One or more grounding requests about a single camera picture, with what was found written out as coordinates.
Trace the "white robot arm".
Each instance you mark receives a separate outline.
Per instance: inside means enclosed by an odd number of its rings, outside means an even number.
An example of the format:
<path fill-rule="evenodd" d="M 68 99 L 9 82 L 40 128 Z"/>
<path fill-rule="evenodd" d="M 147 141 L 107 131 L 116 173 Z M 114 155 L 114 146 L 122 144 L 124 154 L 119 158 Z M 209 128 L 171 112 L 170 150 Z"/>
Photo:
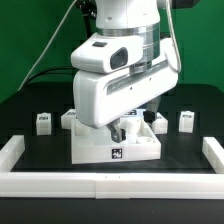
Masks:
<path fill-rule="evenodd" d="M 154 117 L 159 96 L 175 87 L 181 71 L 175 35 L 160 35 L 159 10 L 170 13 L 199 1 L 95 0 L 97 31 L 71 54 L 78 69 L 73 91 L 81 123 L 105 126 L 112 140 L 121 142 L 122 115 L 149 103 L 146 117 Z"/>

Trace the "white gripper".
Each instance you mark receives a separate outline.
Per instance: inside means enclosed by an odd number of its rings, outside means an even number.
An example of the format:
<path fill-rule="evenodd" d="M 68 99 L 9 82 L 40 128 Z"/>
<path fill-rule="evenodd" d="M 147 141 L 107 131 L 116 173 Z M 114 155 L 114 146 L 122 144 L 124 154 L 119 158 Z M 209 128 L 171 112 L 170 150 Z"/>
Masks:
<path fill-rule="evenodd" d="M 160 104 L 154 98 L 172 89 L 177 80 L 178 73 L 166 60 L 134 75 L 128 69 L 109 75 L 78 71 L 73 82 L 76 116 L 93 128 L 108 124 L 111 139 L 120 143 L 126 139 L 126 132 L 111 122 L 149 101 L 143 116 L 145 122 L 152 124 Z"/>

